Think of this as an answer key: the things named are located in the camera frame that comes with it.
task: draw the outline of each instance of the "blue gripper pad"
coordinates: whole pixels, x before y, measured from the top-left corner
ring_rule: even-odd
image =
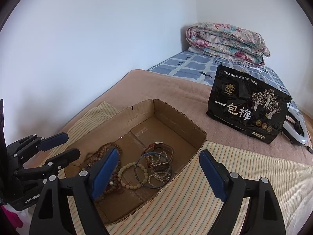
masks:
[[[99,169],[97,175],[93,179],[92,191],[90,197],[95,200],[103,194],[104,189],[108,185],[110,178],[118,162],[118,152],[116,149],[110,153],[105,163]]]
[[[199,163],[206,176],[212,191],[216,198],[221,199],[222,202],[225,202],[228,198],[225,190],[225,181],[219,174],[217,168],[213,164],[213,162],[208,157],[205,150],[201,151],[199,156]]]

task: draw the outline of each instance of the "white wall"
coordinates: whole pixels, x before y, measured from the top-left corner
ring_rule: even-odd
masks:
[[[197,21],[229,23],[260,33],[298,107],[313,117],[313,26],[295,0],[196,0]]]
[[[22,0],[0,32],[7,144],[56,133],[132,69],[182,51],[195,0]]]

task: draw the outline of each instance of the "cardboard box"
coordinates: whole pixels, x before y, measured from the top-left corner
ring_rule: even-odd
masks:
[[[122,149],[122,166],[136,162],[149,144],[164,142],[174,152],[172,181],[201,149],[206,138],[199,126],[170,105],[158,99],[145,100],[119,112],[70,145],[68,149],[76,147],[81,155],[64,170],[66,177],[75,176],[87,159],[108,142],[115,142]],[[138,176],[143,179],[141,173],[138,171]],[[122,180],[138,184],[133,169],[123,172]],[[118,222],[153,199],[162,189],[125,188],[122,194],[113,192],[106,195],[104,200],[96,203],[96,207],[105,224]]]

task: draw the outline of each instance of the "silver screw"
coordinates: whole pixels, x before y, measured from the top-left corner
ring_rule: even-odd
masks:
[[[56,178],[57,178],[57,177],[56,177],[55,175],[51,175],[51,176],[49,177],[49,181],[54,181]]]
[[[262,177],[262,178],[261,178],[261,181],[262,181],[263,183],[268,183],[268,182],[269,182],[269,180],[268,180],[266,177]]]
[[[233,178],[233,179],[236,179],[239,177],[238,173],[237,172],[231,172],[230,173],[230,176]]]
[[[87,174],[88,174],[88,171],[86,171],[86,170],[82,170],[82,171],[79,173],[79,175],[80,175],[81,177],[85,177],[85,176],[87,176]]]

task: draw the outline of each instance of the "floral pattern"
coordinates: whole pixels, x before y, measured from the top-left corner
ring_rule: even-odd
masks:
[[[262,67],[264,56],[270,57],[270,51],[261,35],[228,24],[194,24],[187,29],[186,39],[204,54],[219,56],[249,67]]]

